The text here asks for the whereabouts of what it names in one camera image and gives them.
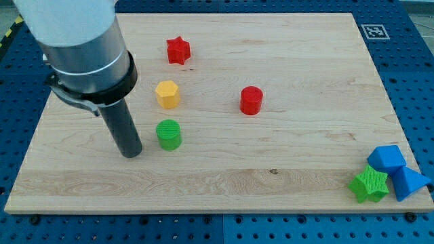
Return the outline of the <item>black clamp ring mount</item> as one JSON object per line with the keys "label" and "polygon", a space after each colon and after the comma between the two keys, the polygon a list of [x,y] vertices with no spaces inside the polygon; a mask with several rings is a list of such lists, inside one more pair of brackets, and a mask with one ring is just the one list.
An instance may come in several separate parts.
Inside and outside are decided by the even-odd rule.
{"label": "black clamp ring mount", "polygon": [[46,77],[44,84],[49,86],[52,92],[64,103],[75,108],[88,110],[98,117],[100,115],[99,107],[111,106],[123,99],[133,90],[138,80],[134,57],[130,51],[127,51],[127,54],[130,59],[128,71],[118,83],[108,89],[90,94],[72,91],[60,83],[60,79],[55,72]]}

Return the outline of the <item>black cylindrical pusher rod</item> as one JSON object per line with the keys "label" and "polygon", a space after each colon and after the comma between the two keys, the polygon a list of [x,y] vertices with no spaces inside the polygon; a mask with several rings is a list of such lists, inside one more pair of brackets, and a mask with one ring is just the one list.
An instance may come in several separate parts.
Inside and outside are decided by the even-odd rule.
{"label": "black cylindrical pusher rod", "polygon": [[98,108],[120,153],[133,158],[142,152],[142,142],[124,99]]}

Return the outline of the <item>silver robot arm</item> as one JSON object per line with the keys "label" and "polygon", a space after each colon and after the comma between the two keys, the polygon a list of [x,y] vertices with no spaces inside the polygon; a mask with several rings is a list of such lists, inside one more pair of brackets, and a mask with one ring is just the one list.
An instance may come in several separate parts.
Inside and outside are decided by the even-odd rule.
{"label": "silver robot arm", "polygon": [[102,116],[120,153],[142,142],[125,97],[138,72],[112,0],[14,0],[53,72],[45,80],[64,103]]}

